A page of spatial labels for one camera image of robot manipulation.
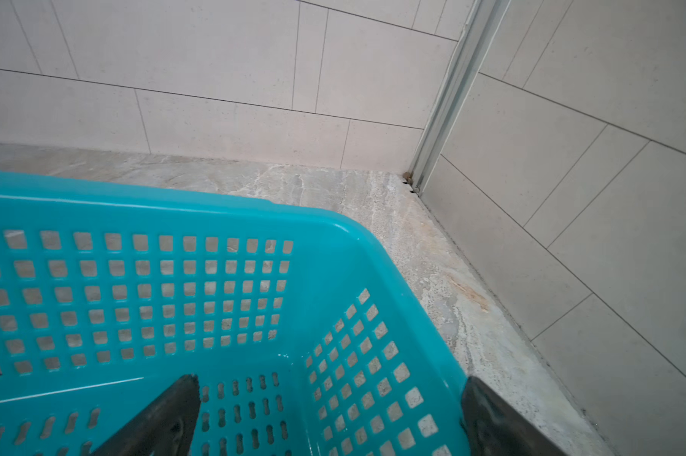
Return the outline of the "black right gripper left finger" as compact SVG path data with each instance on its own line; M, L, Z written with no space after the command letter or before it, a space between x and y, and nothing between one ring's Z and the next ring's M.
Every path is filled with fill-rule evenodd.
M198 376L180 377L92 455L188 455L200 415Z

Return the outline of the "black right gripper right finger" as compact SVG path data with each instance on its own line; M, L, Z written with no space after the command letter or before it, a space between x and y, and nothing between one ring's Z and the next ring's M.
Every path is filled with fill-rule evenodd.
M466 382L461 408L471 455L567 455L476 376Z

